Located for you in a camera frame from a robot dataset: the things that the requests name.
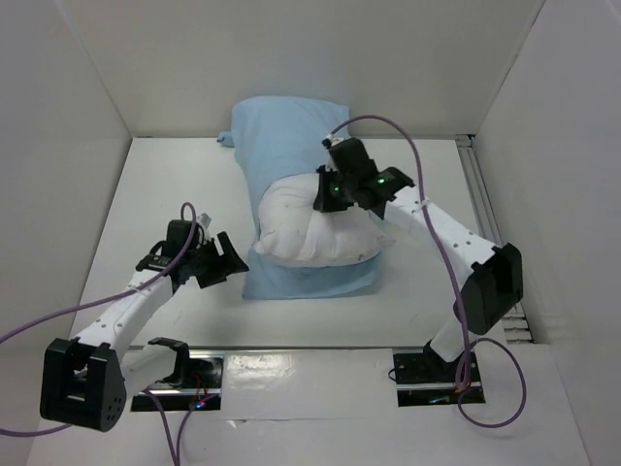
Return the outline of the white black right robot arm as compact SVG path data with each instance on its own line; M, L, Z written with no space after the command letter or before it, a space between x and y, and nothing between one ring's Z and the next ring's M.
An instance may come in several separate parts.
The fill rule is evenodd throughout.
M446 380L457 359L484 336L523 297L522 255L478 236L447 214L401 170L379 170L361 140L330 136L322 142L328 161L317 170L313 207L321 213L359 207L437 251L457 291L454 316L427 344L423 368L435 381Z

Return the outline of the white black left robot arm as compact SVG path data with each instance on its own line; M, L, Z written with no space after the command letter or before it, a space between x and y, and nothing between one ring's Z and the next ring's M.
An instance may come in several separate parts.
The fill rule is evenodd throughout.
M200 223L170 221L165 239L138 262L111 306L72 339L57 338L47 347L41 417L107 432L127 400L152 384L187 383L192 365L185 342L155 337L134 357L126 353L182 285L195 280L206 288L247 270L226 232L210 237Z

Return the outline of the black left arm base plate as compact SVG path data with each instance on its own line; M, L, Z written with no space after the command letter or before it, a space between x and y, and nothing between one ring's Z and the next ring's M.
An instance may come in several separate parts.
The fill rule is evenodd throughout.
M180 383L157 382L147 390L165 412L219 411L223 364L223 353L193 351Z

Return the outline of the light blue pillowcase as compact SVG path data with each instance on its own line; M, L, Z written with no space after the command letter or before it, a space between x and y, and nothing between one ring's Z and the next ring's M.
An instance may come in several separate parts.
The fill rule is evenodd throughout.
M329 298L377 282L392 243L364 210L323 214L313 207L321 142L349 108L324 100L255 96L234 105L218 136L235 151L247 185L255 238L243 296L253 300Z

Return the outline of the white pillow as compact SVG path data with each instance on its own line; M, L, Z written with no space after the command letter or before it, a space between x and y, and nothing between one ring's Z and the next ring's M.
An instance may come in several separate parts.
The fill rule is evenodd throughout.
M316 174L271 184L258 206L253 249L259 256L284 267L337 267L368 261L394 244L358 207L337 213L315 211L317 189Z

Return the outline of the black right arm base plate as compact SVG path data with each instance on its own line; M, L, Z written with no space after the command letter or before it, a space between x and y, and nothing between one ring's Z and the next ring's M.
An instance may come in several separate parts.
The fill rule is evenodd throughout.
M396 385L398 406L457 405L461 396L455 385L458 362L445 362L427 347L396 349L387 376Z

